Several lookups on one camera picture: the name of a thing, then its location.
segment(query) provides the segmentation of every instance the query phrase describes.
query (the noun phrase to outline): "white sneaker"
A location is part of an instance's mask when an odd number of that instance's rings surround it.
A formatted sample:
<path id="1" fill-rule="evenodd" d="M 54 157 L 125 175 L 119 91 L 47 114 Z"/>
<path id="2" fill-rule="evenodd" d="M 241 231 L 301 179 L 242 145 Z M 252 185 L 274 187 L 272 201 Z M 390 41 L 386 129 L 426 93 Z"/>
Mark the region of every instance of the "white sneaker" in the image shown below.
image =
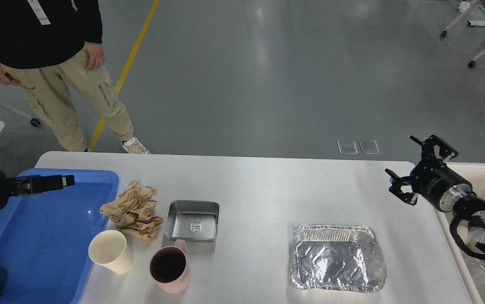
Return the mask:
<path id="1" fill-rule="evenodd" d="M 150 151 L 135 136 L 123 143 L 123 149 L 130 154 L 150 154 Z"/>

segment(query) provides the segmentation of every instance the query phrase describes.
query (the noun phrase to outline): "dark liquid in mug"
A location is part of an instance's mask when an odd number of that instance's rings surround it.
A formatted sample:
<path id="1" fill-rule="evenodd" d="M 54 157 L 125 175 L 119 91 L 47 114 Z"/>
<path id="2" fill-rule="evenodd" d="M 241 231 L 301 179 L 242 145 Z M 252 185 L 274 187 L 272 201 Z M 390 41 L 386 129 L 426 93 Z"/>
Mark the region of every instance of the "dark liquid in mug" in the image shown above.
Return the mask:
<path id="1" fill-rule="evenodd" d="M 150 262 L 150 274 L 156 281 L 169 283 L 183 274 L 186 258 L 181 250 L 168 247 L 156 254 Z"/>

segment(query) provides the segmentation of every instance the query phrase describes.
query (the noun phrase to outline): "white paper cup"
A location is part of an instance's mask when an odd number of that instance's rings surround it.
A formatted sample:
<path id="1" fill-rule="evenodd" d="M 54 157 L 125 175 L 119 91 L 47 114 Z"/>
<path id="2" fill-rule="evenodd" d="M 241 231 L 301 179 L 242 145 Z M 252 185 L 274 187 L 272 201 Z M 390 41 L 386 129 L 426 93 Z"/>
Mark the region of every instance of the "white paper cup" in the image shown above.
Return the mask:
<path id="1" fill-rule="evenodd" d="M 126 273 L 132 268 L 133 258 L 126 237 L 116 230 L 98 233 L 90 241 L 88 256 L 92 262 L 115 273 Z"/>

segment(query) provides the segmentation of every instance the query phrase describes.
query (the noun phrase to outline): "blue tray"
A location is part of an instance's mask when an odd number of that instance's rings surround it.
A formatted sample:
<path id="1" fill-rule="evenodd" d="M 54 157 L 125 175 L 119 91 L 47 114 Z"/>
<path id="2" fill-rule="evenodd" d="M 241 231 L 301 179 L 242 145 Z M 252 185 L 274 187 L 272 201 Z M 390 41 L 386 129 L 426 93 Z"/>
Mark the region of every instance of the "blue tray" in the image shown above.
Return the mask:
<path id="1" fill-rule="evenodd" d="M 10 198 L 0 210 L 0 265 L 8 271 L 0 304 L 78 303 L 92 261 L 88 244 L 105 229 L 100 206 L 117 195 L 111 171 L 29 169 L 25 175 L 75 176 L 62 190 Z"/>

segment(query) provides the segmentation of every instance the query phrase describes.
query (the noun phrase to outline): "beige cargo pants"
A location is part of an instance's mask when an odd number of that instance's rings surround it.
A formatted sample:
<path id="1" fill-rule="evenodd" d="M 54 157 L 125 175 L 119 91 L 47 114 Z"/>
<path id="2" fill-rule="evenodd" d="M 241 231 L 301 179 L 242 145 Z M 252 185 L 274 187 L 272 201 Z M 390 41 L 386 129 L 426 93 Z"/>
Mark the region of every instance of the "beige cargo pants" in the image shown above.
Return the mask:
<path id="1" fill-rule="evenodd" d="M 133 137 L 132 122 L 115 94 L 107 68 L 87 71 L 84 69 L 87 64 L 88 51 L 83 48 L 66 62 L 51 67 L 13 69 L 3 66 L 21 83 L 21 92 L 30 109 L 53 129 L 59 143 L 69 151 L 84 151 L 87 140 L 79 127 L 67 84 L 98 112 L 115 137 L 121 141 Z"/>

